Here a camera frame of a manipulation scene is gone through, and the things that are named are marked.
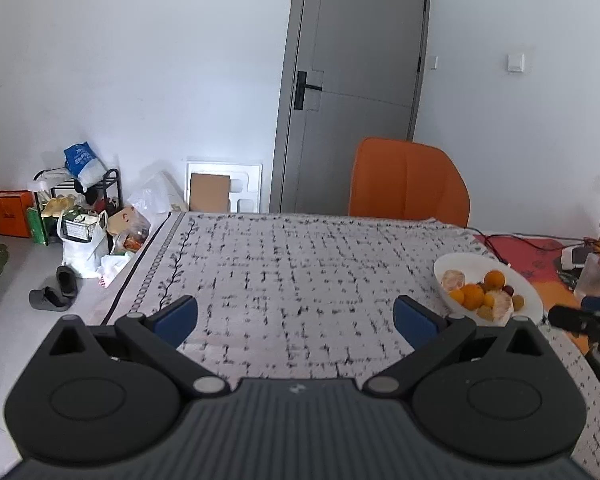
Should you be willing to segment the white power adapter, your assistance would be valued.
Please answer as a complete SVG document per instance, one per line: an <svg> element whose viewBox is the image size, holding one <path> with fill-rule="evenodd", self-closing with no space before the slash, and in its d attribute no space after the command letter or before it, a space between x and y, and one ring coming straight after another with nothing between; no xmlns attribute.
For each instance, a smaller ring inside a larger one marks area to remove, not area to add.
<svg viewBox="0 0 600 480"><path fill-rule="evenodd" d="M594 252L592 246L578 245L565 247L560 255L560 266L563 271L583 269L588 256Z"/></svg>

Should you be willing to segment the pomelo piece back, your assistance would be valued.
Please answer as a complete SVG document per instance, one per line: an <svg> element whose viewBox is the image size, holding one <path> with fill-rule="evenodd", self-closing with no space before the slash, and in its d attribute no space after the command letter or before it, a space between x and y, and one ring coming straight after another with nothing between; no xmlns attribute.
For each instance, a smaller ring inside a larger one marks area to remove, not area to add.
<svg viewBox="0 0 600 480"><path fill-rule="evenodd" d="M466 275L458 270L446 270L441 278L441 286L449 294L466 285Z"/></svg>

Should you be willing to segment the small mandarin front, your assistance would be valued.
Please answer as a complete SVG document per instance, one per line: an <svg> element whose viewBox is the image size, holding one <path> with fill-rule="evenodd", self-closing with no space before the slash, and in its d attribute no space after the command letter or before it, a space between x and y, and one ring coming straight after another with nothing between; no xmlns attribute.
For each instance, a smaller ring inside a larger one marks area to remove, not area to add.
<svg viewBox="0 0 600 480"><path fill-rule="evenodd" d="M457 304L460 304L460 306L464 304L464 291L461 288L451 290L449 292L449 297L456 301Z"/></svg>

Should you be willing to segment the white ceramic bowl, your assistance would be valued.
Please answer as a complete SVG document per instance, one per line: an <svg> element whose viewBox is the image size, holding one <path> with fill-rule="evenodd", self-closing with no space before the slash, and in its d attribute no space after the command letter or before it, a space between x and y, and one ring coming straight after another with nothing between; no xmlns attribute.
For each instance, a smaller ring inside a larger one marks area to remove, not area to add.
<svg viewBox="0 0 600 480"><path fill-rule="evenodd" d="M544 305L538 292L504 263L453 252L434 262L433 274L450 312L468 315L478 325L505 326L516 315L542 322Z"/></svg>

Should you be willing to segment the green-brown kiwi back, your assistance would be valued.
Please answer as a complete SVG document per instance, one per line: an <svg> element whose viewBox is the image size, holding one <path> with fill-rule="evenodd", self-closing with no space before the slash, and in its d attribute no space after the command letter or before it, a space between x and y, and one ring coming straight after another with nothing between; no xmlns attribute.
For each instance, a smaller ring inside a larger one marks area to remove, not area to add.
<svg viewBox="0 0 600 480"><path fill-rule="evenodd" d="M512 296L512 304L513 304L513 310L520 311L524 307L525 300L521 295L513 295Z"/></svg>

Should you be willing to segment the small mandarin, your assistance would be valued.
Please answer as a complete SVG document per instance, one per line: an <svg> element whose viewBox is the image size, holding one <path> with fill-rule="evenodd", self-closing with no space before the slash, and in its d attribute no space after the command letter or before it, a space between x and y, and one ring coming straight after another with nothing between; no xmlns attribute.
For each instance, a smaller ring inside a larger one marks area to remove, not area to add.
<svg viewBox="0 0 600 480"><path fill-rule="evenodd" d="M460 304L460 306L464 304L464 291L461 288L451 290L449 292L449 297L456 301L457 304Z"/></svg>
<svg viewBox="0 0 600 480"><path fill-rule="evenodd" d="M495 307L495 292L486 292L483 298L483 306L490 309Z"/></svg>

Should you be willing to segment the green-brown kiwi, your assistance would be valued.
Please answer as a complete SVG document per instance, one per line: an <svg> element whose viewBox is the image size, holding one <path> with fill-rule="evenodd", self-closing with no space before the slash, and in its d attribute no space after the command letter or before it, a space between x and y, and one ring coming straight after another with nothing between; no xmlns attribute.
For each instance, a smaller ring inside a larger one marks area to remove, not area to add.
<svg viewBox="0 0 600 480"><path fill-rule="evenodd" d="M513 304L513 310L520 311L524 307L525 300L521 295L513 295L512 296L512 304Z"/></svg>
<svg viewBox="0 0 600 480"><path fill-rule="evenodd" d="M488 322L495 321L494 308L486 306L485 304L483 304L483 306L479 307L478 310L476 310L476 315L478 315L480 318L482 318L482 320L485 320Z"/></svg>

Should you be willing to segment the black metal rack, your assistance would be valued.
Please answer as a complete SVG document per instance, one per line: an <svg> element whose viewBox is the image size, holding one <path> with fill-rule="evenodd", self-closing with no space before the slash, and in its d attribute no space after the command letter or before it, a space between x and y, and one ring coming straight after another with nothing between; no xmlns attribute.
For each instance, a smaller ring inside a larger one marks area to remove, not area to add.
<svg viewBox="0 0 600 480"><path fill-rule="evenodd" d="M33 207L45 223L46 246L58 242L55 229L63 212L99 214L106 210L107 214L114 214L122 206L120 171L116 168L108 169L100 182L86 190L66 168L43 169L33 177L28 190L33 196Z"/></svg>

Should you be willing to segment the white wall switch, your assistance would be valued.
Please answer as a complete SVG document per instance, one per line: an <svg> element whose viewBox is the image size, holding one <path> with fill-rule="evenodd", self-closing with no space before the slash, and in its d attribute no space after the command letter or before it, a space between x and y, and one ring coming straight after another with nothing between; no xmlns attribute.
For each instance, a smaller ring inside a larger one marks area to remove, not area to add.
<svg viewBox="0 0 600 480"><path fill-rule="evenodd" d="M509 53L507 55L507 72L523 74L525 70L525 54Z"/></svg>

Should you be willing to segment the large orange front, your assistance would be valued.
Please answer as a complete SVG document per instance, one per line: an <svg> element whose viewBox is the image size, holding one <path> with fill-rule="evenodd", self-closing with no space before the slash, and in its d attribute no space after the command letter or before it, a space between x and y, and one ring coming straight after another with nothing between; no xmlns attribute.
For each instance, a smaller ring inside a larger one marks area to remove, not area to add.
<svg viewBox="0 0 600 480"><path fill-rule="evenodd" d="M483 306L485 292L479 284L466 284L460 288L460 292L464 297L461 304L465 309L474 311Z"/></svg>

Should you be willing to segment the grey door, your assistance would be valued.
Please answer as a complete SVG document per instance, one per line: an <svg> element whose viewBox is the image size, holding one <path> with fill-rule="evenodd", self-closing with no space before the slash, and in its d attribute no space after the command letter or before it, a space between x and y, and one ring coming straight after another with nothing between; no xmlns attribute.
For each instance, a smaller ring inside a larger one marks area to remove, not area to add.
<svg viewBox="0 0 600 480"><path fill-rule="evenodd" d="M275 137L272 212L346 214L370 136L415 132L430 0L291 0ZM298 70L323 87L294 110Z"/></svg>

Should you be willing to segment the green-brown kiwi front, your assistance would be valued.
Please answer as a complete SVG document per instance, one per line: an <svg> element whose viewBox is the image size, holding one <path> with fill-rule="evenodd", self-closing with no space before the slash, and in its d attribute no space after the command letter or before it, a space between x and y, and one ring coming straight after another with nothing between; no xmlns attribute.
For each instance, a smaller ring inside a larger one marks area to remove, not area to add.
<svg viewBox="0 0 600 480"><path fill-rule="evenodd" d="M478 310L476 310L476 315L478 315L480 318L482 318L482 320L485 320L488 322L495 321L494 308L486 306L485 304L483 304L483 306L479 307Z"/></svg>

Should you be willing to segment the patterned white tablecloth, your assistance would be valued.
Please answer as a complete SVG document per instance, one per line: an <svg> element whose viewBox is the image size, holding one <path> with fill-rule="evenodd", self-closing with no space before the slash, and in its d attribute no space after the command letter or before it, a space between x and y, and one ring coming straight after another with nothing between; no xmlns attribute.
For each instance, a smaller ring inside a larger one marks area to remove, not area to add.
<svg viewBox="0 0 600 480"><path fill-rule="evenodd" d="M171 214L90 320L108 325L189 295L198 323L181 352L227 382L363 382L411 352L393 325L397 297L447 313L433 266L452 252L485 248L437 220Z"/></svg>

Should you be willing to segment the blue white plastic bag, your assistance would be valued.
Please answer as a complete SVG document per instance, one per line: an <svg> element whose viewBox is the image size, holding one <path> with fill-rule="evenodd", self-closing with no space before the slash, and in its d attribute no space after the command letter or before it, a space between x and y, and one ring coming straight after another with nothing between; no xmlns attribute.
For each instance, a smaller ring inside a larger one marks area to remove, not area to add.
<svg viewBox="0 0 600 480"><path fill-rule="evenodd" d="M106 167L87 142L73 144L65 149L65 167L80 182L84 190L91 188L105 177Z"/></svg>

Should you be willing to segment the large orange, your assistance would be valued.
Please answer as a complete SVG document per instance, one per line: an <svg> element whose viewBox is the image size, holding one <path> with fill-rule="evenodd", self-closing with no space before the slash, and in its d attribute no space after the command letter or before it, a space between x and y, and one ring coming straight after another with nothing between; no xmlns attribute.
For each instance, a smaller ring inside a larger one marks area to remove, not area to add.
<svg viewBox="0 0 600 480"><path fill-rule="evenodd" d="M506 285L505 274L499 270L490 270L484 275L483 285L486 292L501 290Z"/></svg>
<svg viewBox="0 0 600 480"><path fill-rule="evenodd" d="M460 292L464 297L461 304L465 309L474 311L483 306L485 292L479 284L466 284L460 288Z"/></svg>

